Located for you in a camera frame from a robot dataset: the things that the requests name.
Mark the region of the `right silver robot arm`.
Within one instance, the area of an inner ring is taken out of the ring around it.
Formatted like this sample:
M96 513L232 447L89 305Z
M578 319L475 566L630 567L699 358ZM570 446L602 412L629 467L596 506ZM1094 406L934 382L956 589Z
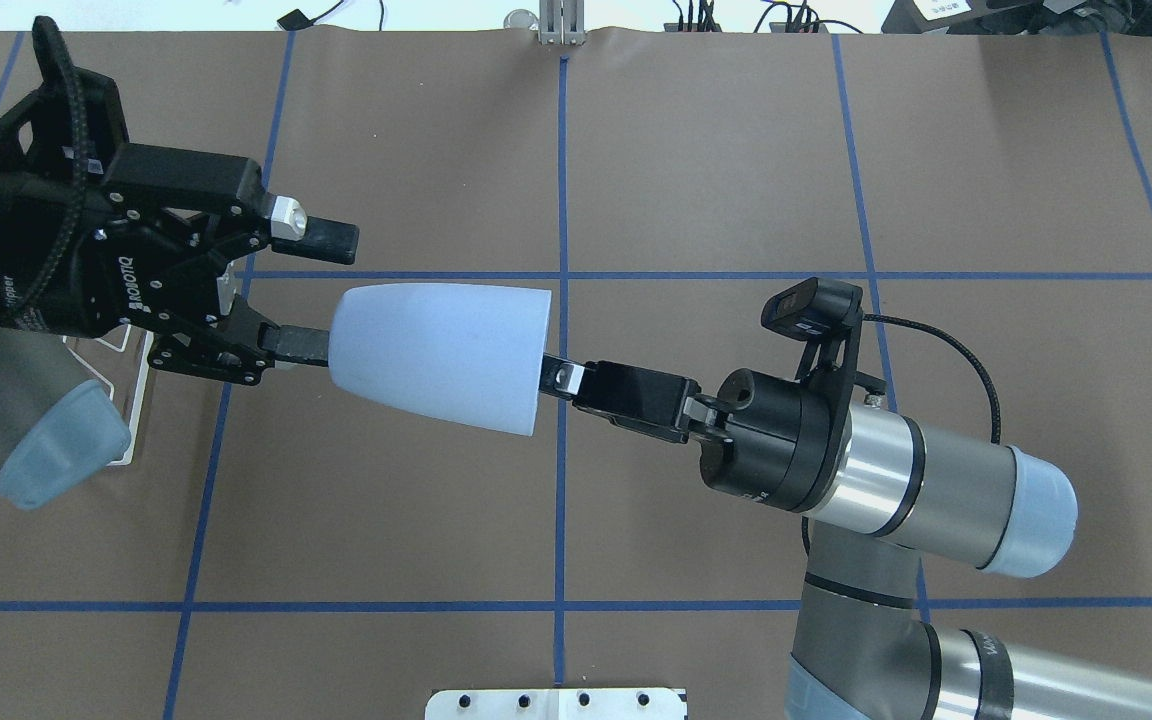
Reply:
M788 719L1152 719L1152 679L919 614L925 562L1033 578L1069 551L1064 473L1020 448L850 401L846 370L806 382L738 369L689 378L545 356L540 389L621 429L702 450L710 488L808 521Z

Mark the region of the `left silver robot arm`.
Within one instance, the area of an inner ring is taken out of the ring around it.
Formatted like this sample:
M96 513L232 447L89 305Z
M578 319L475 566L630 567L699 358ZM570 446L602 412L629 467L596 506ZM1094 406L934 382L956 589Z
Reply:
M70 183L73 149L0 138L0 497L31 510L132 446L132 429L65 344L137 327L147 366L256 386L278 363L326 365L326 332L238 296L257 251L353 265L356 225L266 191L252 159L123 143Z

